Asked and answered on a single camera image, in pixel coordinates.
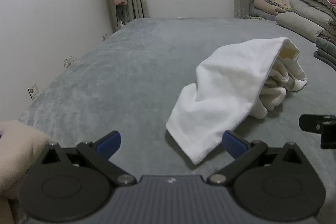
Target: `white cloth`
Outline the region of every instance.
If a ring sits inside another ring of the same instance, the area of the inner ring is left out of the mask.
[[[201,162],[248,115],[263,118],[286,90],[307,78],[299,49],[286,37],[253,39],[218,48],[196,68],[197,85],[184,87],[166,127],[194,164]]]

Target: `stack of blankets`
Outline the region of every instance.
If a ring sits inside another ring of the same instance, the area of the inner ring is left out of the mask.
[[[336,68],[336,0],[290,0],[291,13],[276,22],[316,43],[314,56]]]
[[[249,18],[275,21],[276,15],[290,11],[291,7],[281,0],[253,0]]]

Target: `black clamp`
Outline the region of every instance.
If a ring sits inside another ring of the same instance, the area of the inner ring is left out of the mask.
[[[321,134],[321,148],[336,149],[336,116],[303,114],[299,126],[303,131]]]

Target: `floral pillow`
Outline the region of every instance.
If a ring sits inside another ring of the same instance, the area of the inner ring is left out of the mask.
[[[287,12],[290,12],[292,10],[292,8],[288,4],[284,3],[281,0],[270,0],[270,1],[275,2],[276,4],[279,5],[279,7],[286,10]]]

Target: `bedding pile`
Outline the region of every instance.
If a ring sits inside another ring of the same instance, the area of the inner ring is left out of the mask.
[[[286,37],[253,39],[218,48],[196,68],[197,84],[185,86],[166,123],[194,164],[248,115],[262,119],[286,91],[307,83],[299,49]]]
[[[316,39],[316,46],[318,49],[314,52],[314,57],[336,70],[336,45],[318,37]]]
[[[291,7],[281,0],[253,0],[249,15],[275,21],[276,15],[290,11]]]
[[[290,0],[292,13],[276,22],[315,43],[318,37],[336,44],[336,0]]]

